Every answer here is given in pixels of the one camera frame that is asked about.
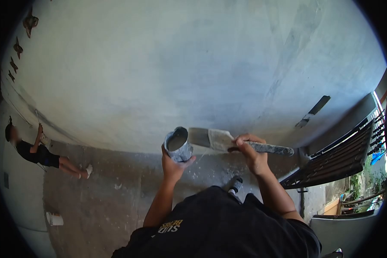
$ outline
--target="t-shirt logo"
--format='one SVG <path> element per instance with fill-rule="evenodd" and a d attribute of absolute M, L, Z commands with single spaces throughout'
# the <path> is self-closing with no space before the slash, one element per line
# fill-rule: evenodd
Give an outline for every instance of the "t-shirt logo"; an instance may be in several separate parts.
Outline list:
<path fill-rule="evenodd" d="M 178 228 L 181 226 L 183 220 L 173 220 L 167 223 L 162 224 L 160 226 L 158 233 L 162 234 L 165 232 L 176 232 Z"/>

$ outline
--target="wall stain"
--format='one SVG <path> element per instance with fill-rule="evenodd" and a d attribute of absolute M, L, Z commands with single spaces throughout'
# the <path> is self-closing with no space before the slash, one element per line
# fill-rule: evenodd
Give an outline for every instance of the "wall stain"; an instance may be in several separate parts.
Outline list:
<path fill-rule="evenodd" d="M 295 60 L 310 42 L 310 37 L 318 28 L 322 18 L 322 1 L 311 0 L 309 5 L 300 4 L 285 44 L 282 48 L 278 64 L 273 74 L 273 83 L 266 98 L 272 99 L 281 86 L 285 75 L 294 65 Z"/>
<path fill-rule="evenodd" d="M 277 53 L 281 53 L 284 42 L 281 35 L 281 28 L 279 26 L 278 2 L 276 0 L 265 0 L 264 3 L 269 20 L 269 29 L 273 34 L 276 51 Z"/>

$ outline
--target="sneaker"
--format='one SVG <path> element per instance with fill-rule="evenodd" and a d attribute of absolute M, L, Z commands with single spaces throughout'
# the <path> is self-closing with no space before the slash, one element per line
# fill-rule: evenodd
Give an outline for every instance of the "sneaker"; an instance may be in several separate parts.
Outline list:
<path fill-rule="evenodd" d="M 242 178 L 239 175 L 236 175 L 232 178 L 232 185 L 229 186 L 229 190 L 234 190 L 235 193 L 238 193 L 239 189 L 242 187 Z"/>

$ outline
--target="hand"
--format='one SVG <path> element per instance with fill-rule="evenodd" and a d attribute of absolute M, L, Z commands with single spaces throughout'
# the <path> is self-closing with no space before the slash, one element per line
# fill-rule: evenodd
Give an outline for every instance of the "hand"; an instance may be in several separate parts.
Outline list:
<path fill-rule="evenodd" d="M 42 132 L 43 132 L 43 127 L 41 126 L 41 123 L 39 123 L 39 132 L 37 133 L 38 135 L 41 136 Z"/>
<path fill-rule="evenodd" d="M 235 138 L 232 142 L 238 146 L 238 149 L 246 158 L 246 163 L 249 170 L 254 175 L 260 175 L 270 171 L 268 167 L 268 154 L 266 152 L 258 153 L 245 141 L 267 143 L 264 139 L 258 138 L 249 133 L 243 134 Z"/>
<path fill-rule="evenodd" d="M 185 162 L 175 162 L 173 161 L 168 153 L 165 150 L 165 147 L 162 144 L 162 168 L 163 168 L 163 181 L 164 183 L 169 183 L 175 185 L 179 179 L 181 179 L 182 173 L 185 168 L 189 167 L 196 157 L 192 156 L 189 160 Z"/>

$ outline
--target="bucket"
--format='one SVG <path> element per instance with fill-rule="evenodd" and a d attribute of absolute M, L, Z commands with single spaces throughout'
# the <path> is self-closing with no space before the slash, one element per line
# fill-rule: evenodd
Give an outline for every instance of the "bucket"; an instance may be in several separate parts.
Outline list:
<path fill-rule="evenodd" d="M 163 145 L 175 162 L 184 162 L 192 157 L 193 147 L 188 141 L 188 131 L 183 127 L 176 127 L 173 132 L 168 133 Z"/>
<path fill-rule="evenodd" d="M 63 226 L 63 218 L 59 214 L 46 212 L 46 218 L 51 226 Z"/>

